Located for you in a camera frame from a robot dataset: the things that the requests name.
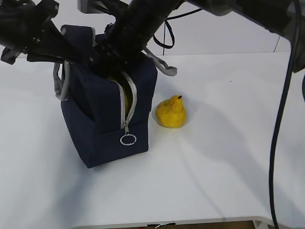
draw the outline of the black robot arm segment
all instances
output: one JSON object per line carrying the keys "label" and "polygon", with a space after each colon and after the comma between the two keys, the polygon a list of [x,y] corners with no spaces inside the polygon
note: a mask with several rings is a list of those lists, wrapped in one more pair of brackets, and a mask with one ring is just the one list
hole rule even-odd
{"label": "black robot arm segment", "polygon": [[[96,2],[111,0],[79,0],[83,12],[90,13]],[[231,11],[277,33],[290,42],[293,39],[295,11],[293,0],[185,0],[214,15],[223,16]],[[98,49],[107,50],[111,56],[128,61],[137,57],[169,14],[184,1],[181,0],[133,0],[122,10],[113,26],[106,29],[106,41]],[[294,72],[305,68],[305,30],[301,31]]]}
{"label": "black robot arm segment", "polygon": [[42,0],[38,5],[31,0],[3,0],[0,4],[0,44],[6,49],[1,60],[14,64],[24,53],[30,62],[78,61],[80,54],[51,21],[58,8],[59,4],[54,0]]}

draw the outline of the table surface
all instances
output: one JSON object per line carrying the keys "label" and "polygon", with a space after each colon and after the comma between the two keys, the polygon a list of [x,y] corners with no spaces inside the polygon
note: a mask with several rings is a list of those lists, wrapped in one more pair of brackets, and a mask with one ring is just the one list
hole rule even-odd
{"label": "table surface", "polygon": [[[184,96],[181,129],[149,121],[150,150],[87,169],[55,98],[52,64],[0,63],[0,228],[91,229],[270,221],[269,151],[288,53],[165,56],[153,107]],[[278,221],[305,227],[304,73],[293,76],[276,154]]]}

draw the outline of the bag strap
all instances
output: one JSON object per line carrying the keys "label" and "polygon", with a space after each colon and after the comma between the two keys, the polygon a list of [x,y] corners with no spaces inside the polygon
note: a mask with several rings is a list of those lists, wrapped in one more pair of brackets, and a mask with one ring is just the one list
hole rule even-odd
{"label": "bag strap", "polygon": [[60,69],[60,64],[55,63],[53,69],[54,91],[56,98],[58,98],[60,101],[67,101],[69,85],[70,85],[70,63],[67,61],[64,62],[63,64],[64,77],[62,77],[62,79],[58,76],[59,69]]}
{"label": "bag strap", "polygon": [[144,51],[147,53],[146,56],[151,58],[156,65],[156,67],[165,75],[176,76],[178,69],[176,67],[168,66],[168,64],[161,58],[155,56],[152,51],[148,48],[145,48]]}

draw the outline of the bag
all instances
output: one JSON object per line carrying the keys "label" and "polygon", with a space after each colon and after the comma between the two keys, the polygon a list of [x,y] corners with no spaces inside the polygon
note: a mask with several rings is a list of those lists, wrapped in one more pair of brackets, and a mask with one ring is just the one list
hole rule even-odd
{"label": "bag", "polygon": [[[96,39],[90,27],[64,25],[66,39],[91,60]],[[157,57],[143,53],[121,72],[120,80],[105,79],[90,70],[91,62],[65,62],[62,78],[54,67],[56,97],[80,158],[88,168],[148,151],[148,118],[157,81]],[[163,71],[176,68],[162,63]]]}

